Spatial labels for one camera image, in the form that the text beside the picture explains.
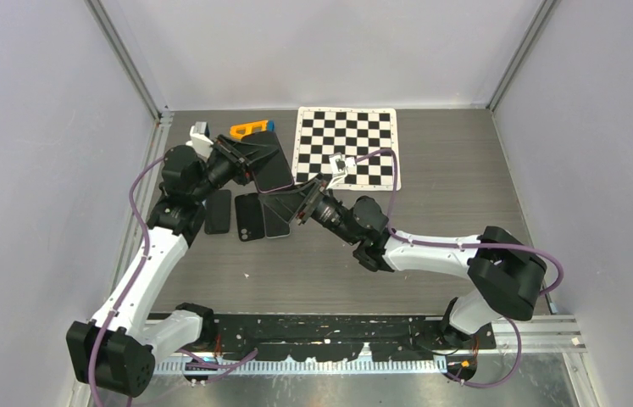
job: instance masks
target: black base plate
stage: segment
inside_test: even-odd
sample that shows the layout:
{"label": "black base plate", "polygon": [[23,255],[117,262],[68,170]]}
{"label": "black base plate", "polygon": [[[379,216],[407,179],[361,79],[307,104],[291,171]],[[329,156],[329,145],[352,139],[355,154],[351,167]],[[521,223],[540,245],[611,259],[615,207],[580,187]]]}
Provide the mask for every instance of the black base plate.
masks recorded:
{"label": "black base plate", "polygon": [[[169,314],[151,314],[158,320]],[[216,314],[221,351],[228,360],[239,360],[258,348],[257,360],[281,361],[291,356],[296,361],[315,358],[319,362],[354,360],[369,343],[373,361],[432,360],[431,350],[442,354],[453,351],[440,341],[440,317],[426,315],[245,315]],[[495,349],[491,324],[476,336],[479,348]],[[186,347],[193,351],[207,348]]]}

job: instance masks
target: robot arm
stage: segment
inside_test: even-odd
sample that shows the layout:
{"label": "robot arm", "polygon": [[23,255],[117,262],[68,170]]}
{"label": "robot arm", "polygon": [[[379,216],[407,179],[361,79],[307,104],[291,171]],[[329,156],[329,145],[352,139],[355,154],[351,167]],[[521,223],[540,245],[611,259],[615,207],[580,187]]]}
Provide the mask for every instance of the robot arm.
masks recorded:
{"label": "robot arm", "polygon": [[[361,197],[349,209],[334,197],[332,185],[333,180],[318,175],[287,191],[259,198],[282,220],[299,219],[302,224],[313,219],[344,242],[358,245],[353,257],[368,270],[426,270],[470,279],[475,290],[454,298],[439,326],[443,339],[454,347],[462,347],[482,326],[502,316],[519,321],[533,316],[546,273],[543,260],[517,250],[474,247],[480,243],[521,244],[503,229],[488,226],[482,234],[467,237],[389,231],[388,217],[373,198]],[[416,241],[429,244],[413,244]]]}
{"label": "robot arm", "polygon": [[229,181],[246,185],[280,150],[223,136],[212,142],[205,126],[195,127],[187,145],[171,148],[164,155],[161,197],[147,218],[151,247],[134,285],[130,287],[129,281],[142,261],[143,241],[107,302],[89,322],[75,321],[67,331],[69,355],[80,382],[88,382],[97,333],[124,292],[125,299],[98,345],[95,379],[99,387],[136,397],[147,387],[156,364],[188,343],[208,344],[216,336],[214,312],[195,304],[180,305],[155,326],[145,324],[169,273],[201,229],[202,202]]}

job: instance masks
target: yellow object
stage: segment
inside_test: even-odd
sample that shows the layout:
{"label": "yellow object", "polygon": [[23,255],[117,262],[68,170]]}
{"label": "yellow object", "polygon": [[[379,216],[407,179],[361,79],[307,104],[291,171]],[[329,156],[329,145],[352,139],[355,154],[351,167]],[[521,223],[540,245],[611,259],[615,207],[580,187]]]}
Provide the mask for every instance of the yellow object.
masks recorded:
{"label": "yellow object", "polygon": [[229,135],[231,138],[241,140],[249,134],[256,133],[258,131],[266,131],[268,129],[268,120],[253,121],[251,123],[244,123],[243,125],[233,125],[229,130]]}

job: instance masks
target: gray table surface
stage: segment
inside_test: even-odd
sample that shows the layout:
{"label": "gray table surface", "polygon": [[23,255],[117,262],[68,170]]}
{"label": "gray table surface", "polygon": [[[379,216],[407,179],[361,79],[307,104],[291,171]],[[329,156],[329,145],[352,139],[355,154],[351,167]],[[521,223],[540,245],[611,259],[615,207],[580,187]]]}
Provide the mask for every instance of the gray table surface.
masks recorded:
{"label": "gray table surface", "polygon": [[[435,236],[465,236],[501,226],[518,239],[528,236],[490,112],[478,109],[399,110],[402,190],[392,224]],[[188,140],[197,120],[212,133],[232,125],[273,120],[291,162],[295,110],[176,112],[167,148]],[[227,185],[234,196],[254,186]],[[363,192],[336,191],[351,206]],[[368,192],[384,212],[388,192]],[[289,237],[248,243],[236,235],[236,217],[225,235],[200,233],[175,267],[153,307],[171,311],[192,302],[217,313],[440,314],[473,285],[425,271],[372,273],[358,265],[353,248],[310,221],[292,224]],[[541,301],[537,314],[546,314]]]}

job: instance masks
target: metal floor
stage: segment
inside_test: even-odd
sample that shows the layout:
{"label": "metal floor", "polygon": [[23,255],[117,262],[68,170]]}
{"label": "metal floor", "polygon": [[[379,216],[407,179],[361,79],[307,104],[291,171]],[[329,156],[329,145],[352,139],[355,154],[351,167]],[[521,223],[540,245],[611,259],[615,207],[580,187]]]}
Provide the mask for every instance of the metal floor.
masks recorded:
{"label": "metal floor", "polygon": [[[396,228],[464,236],[495,225],[528,242],[489,111],[399,110],[397,117],[403,188],[392,216]],[[186,142],[197,120],[207,121],[212,134],[228,134],[236,124],[273,120],[291,160],[296,119],[296,110],[177,112],[167,148]],[[255,191],[253,185],[233,182],[227,187],[234,196]],[[335,194],[348,206],[363,195]],[[386,212],[389,192],[368,194]],[[153,310],[171,311],[192,302],[218,313],[440,314],[453,297],[473,287],[469,281],[424,271],[372,273],[358,265],[352,250],[313,221],[292,224],[289,237],[242,243],[232,210],[231,232],[200,233]],[[543,300],[536,313],[548,313]]]}
{"label": "metal floor", "polygon": [[[479,356],[474,382],[494,382],[514,361],[507,356]],[[125,398],[103,392],[107,407]],[[189,387],[182,377],[153,380],[134,405],[170,407],[453,407],[578,406],[561,354],[526,354],[503,386],[484,390],[461,387],[438,374],[369,374],[323,376],[234,376],[207,386]]]}

